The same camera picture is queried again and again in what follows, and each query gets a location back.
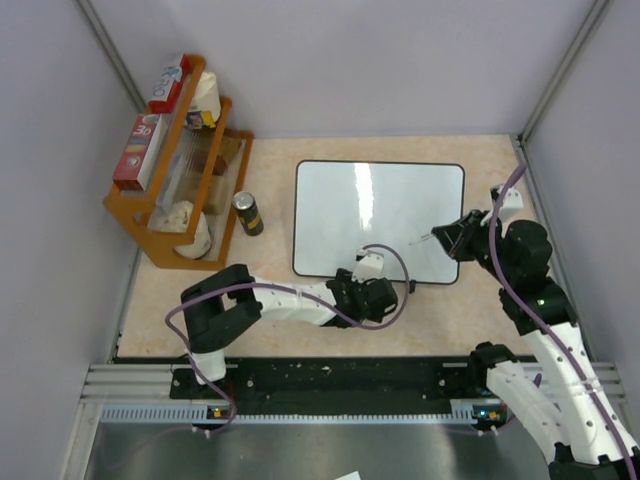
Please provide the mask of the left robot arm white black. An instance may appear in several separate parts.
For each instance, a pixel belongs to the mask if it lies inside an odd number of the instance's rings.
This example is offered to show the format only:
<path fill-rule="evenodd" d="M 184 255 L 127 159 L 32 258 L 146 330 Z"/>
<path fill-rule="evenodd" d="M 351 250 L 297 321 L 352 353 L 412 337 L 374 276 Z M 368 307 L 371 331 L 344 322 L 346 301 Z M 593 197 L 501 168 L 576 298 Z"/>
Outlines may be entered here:
<path fill-rule="evenodd" d="M 294 321 L 318 327 L 351 328 L 380 324 L 399 303 L 391 282 L 353 279 L 343 268 L 311 285 L 272 284 L 234 264 L 183 290 L 180 295 L 192 384 L 205 396 L 226 387 L 224 350 L 259 321 Z"/>

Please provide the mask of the white whiteboard black frame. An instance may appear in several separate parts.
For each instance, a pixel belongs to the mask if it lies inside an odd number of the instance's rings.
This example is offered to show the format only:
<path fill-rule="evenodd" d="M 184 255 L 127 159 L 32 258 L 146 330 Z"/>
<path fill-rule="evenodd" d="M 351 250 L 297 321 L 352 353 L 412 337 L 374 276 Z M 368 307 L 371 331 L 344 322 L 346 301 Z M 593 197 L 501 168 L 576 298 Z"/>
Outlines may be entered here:
<path fill-rule="evenodd" d="M 393 281 L 452 285 L 459 264 L 431 238 L 461 218 L 465 170 L 458 164 L 303 160 L 296 167 L 292 269 L 332 277 L 356 252 L 384 244 L 383 274 Z"/>

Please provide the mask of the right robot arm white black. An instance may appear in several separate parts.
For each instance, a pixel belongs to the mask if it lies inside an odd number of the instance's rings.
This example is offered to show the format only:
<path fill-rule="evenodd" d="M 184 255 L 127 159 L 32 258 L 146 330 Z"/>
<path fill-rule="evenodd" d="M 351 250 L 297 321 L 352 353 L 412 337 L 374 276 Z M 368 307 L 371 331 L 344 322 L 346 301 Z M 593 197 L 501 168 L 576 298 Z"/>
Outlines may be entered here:
<path fill-rule="evenodd" d="M 639 444 L 622 424 L 591 364 L 577 316 L 549 274 L 552 246 L 531 220 L 508 227 L 473 210 L 431 232 L 457 262 L 477 262 L 501 285 L 503 311 L 531 349 L 547 397 L 504 345 L 484 342 L 469 356 L 476 394 L 505 402 L 535 441 L 552 479 L 636 479 Z"/>

